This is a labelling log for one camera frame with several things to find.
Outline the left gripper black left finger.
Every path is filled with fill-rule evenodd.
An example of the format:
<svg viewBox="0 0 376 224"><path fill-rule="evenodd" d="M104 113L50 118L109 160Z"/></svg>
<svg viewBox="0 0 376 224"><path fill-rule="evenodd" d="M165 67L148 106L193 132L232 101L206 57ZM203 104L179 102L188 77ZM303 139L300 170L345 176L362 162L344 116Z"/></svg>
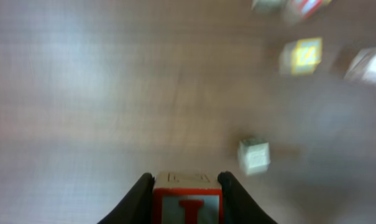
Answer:
<svg viewBox="0 0 376 224"><path fill-rule="evenodd" d="M150 224L155 179L144 173L122 200L98 224Z"/></svg>

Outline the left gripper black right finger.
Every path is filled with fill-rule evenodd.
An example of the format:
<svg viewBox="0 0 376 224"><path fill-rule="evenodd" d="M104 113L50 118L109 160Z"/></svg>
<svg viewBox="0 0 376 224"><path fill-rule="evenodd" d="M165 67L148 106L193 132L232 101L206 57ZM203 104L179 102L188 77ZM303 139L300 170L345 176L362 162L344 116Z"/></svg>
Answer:
<svg viewBox="0 0 376 224"><path fill-rule="evenodd" d="M277 224L250 196L233 173L221 172L222 208L227 224Z"/></svg>

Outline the red letter I block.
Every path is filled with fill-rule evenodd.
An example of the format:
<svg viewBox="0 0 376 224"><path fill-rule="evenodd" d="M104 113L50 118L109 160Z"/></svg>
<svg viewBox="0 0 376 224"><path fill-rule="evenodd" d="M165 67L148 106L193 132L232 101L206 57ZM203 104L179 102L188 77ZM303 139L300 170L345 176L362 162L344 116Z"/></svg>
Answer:
<svg viewBox="0 0 376 224"><path fill-rule="evenodd" d="M221 184L204 173L159 172L153 188L152 223L223 224Z"/></svg>

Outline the red letter A block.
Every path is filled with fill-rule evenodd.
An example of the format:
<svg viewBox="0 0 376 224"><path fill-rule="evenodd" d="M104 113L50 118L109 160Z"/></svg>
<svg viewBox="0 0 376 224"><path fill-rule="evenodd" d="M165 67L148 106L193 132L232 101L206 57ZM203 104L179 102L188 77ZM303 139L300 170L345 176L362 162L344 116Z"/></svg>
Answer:
<svg viewBox="0 0 376 224"><path fill-rule="evenodd" d="M237 150L237 160L246 176L266 172L270 165L268 141L259 138L242 139Z"/></svg>

